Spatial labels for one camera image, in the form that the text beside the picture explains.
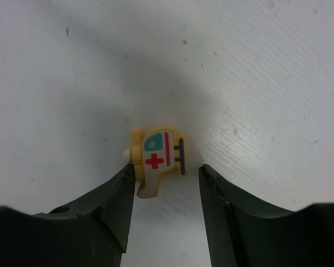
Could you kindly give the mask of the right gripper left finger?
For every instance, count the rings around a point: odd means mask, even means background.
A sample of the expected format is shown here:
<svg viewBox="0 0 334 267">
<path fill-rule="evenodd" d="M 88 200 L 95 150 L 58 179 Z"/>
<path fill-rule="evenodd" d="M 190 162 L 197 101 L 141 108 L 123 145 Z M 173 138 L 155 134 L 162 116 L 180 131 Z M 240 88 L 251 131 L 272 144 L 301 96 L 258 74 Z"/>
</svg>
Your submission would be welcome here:
<svg viewBox="0 0 334 267">
<path fill-rule="evenodd" d="M 119 266 L 127 250 L 135 175 L 109 181 L 48 213 L 0 206 L 0 266 Z"/>
</svg>

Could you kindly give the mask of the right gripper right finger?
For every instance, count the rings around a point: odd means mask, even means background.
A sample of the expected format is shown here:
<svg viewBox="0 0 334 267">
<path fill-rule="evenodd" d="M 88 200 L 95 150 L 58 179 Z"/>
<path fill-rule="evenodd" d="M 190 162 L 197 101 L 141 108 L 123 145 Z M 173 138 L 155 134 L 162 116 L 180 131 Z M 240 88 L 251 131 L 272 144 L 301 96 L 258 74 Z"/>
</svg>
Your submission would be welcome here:
<svg viewBox="0 0 334 267">
<path fill-rule="evenodd" d="M 199 187 L 212 266 L 334 266 L 334 203 L 286 210 L 206 164 Z"/>
</svg>

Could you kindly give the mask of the wooden helicopter toy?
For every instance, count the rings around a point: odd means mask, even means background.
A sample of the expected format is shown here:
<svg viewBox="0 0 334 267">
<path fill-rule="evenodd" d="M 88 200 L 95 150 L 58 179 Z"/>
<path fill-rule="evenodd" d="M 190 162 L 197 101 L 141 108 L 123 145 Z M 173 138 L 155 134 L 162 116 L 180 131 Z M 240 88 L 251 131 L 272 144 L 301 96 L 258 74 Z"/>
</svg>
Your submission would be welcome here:
<svg viewBox="0 0 334 267">
<path fill-rule="evenodd" d="M 185 135 L 172 126 L 162 126 L 144 133 L 131 130 L 131 146 L 123 158 L 134 167 L 135 179 L 140 182 L 137 197 L 155 198 L 162 176 L 178 169 L 186 175 Z"/>
</svg>

